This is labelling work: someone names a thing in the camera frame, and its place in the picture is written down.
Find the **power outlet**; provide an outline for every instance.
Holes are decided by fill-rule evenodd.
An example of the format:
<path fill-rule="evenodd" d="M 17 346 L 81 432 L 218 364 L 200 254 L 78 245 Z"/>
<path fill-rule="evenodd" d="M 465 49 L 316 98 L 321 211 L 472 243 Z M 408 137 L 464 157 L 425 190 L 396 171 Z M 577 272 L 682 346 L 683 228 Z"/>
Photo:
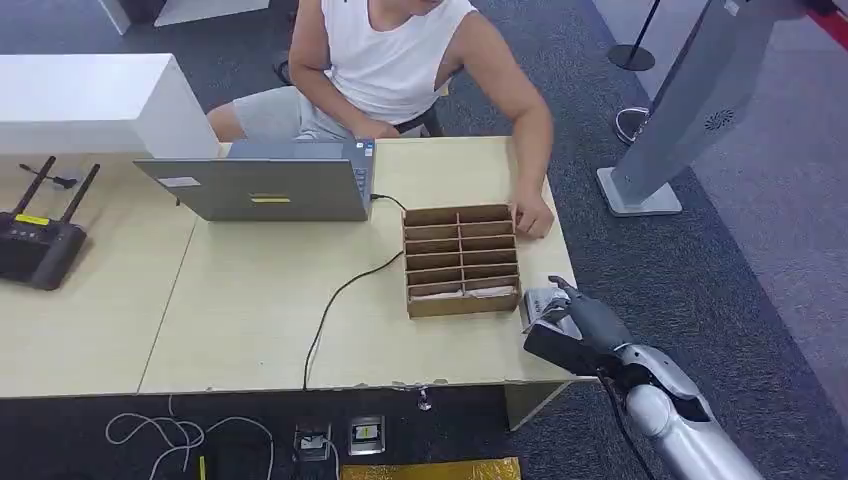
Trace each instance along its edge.
<path fill-rule="evenodd" d="M 294 448 L 303 462 L 322 462 L 330 458 L 332 424 L 298 424 L 294 431 Z"/>

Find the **man's hand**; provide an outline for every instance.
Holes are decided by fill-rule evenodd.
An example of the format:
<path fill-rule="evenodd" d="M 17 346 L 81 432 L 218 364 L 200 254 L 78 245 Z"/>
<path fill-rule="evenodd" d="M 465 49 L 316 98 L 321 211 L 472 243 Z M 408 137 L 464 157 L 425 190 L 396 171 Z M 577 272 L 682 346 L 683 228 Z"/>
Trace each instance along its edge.
<path fill-rule="evenodd" d="M 551 230 L 554 214 L 538 189 L 517 185 L 512 195 L 512 219 L 519 233 L 542 238 Z"/>
<path fill-rule="evenodd" d="M 379 120 L 366 119 L 354 126 L 356 138 L 399 138 L 400 133 L 391 124 Z"/>

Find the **laptop lid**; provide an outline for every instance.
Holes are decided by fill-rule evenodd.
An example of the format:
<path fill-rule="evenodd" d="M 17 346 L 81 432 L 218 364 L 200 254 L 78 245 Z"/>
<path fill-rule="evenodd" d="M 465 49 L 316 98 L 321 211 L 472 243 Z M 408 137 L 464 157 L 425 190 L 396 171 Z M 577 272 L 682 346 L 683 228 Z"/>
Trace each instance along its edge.
<path fill-rule="evenodd" d="M 153 159 L 135 164 L 210 221 L 368 219 L 370 202 L 363 201 L 347 159 Z"/>

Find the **robotic arm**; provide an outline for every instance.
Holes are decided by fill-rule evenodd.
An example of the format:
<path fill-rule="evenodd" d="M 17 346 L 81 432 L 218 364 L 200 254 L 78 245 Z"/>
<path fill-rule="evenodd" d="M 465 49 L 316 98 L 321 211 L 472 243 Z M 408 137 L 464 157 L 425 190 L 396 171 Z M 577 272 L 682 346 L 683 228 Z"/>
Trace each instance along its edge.
<path fill-rule="evenodd" d="M 559 325 L 570 316 L 582 339 L 562 335 L 559 347 L 571 352 L 553 358 L 546 354 L 550 349 L 538 348 L 540 337 L 531 339 L 531 331 L 525 349 L 565 368 L 570 367 L 568 363 L 576 369 L 594 367 L 601 377 L 611 378 L 625 398 L 625 412 L 677 478 L 763 478 L 725 434 L 698 386 L 674 360 L 656 348 L 638 344 L 604 303 L 583 295 L 560 277 L 548 278 L 567 298 L 554 297 L 541 321 Z"/>

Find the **beige table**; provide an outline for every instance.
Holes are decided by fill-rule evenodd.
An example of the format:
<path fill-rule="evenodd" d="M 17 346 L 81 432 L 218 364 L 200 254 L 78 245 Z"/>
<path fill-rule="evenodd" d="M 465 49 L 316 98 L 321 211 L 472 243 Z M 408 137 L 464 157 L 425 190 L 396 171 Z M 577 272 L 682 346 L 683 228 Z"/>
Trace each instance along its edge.
<path fill-rule="evenodd" d="M 366 223 L 210 224 L 174 207 L 132 157 L 54 167 L 103 164 L 75 217 L 90 241 L 58 291 L 0 285 L 0 397 L 299 390 L 332 292 L 401 249 L 399 209 L 378 201 Z M 0 158 L 2 208 L 29 181 L 25 160 Z M 409 208 L 504 202 L 514 166 L 504 138 L 380 141 L 375 192 Z M 28 213 L 58 217 L 68 196 L 45 184 Z M 518 253 L 525 288 L 549 273 L 574 280 L 558 223 Z M 505 384 L 517 428 L 587 380 L 524 352 L 518 311 L 410 319 L 402 268 L 338 297 L 310 389 Z"/>
<path fill-rule="evenodd" d="M 59 290 L 0 283 L 0 397 L 138 391 L 196 217 L 131 158 L 61 156 L 54 165 L 60 175 L 102 164 L 73 219 L 89 241 Z M 32 181 L 18 164 L 45 160 L 0 157 L 0 208 L 14 208 Z M 70 198 L 45 181 L 26 212 L 59 218 Z"/>
<path fill-rule="evenodd" d="M 408 208 L 502 203 L 514 162 L 504 138 L 380 141 L 376 193 Z M 553 205 L 550 190 L 545 197 Z M 333 291 L 401 247 L 401 212 L 374 204 L 367 223 L 199 220 L 153 349 L 142 393 L 298 390 Z M 525 288 L 574 281 L 559 223 L 519 245 Z M 508 384 L 517 427 L 568 372 L 522 349 L 519 312 L 410 319 L 403 264 L 344 291 L 324 327 L 308 386 L 346 389 Z"/>

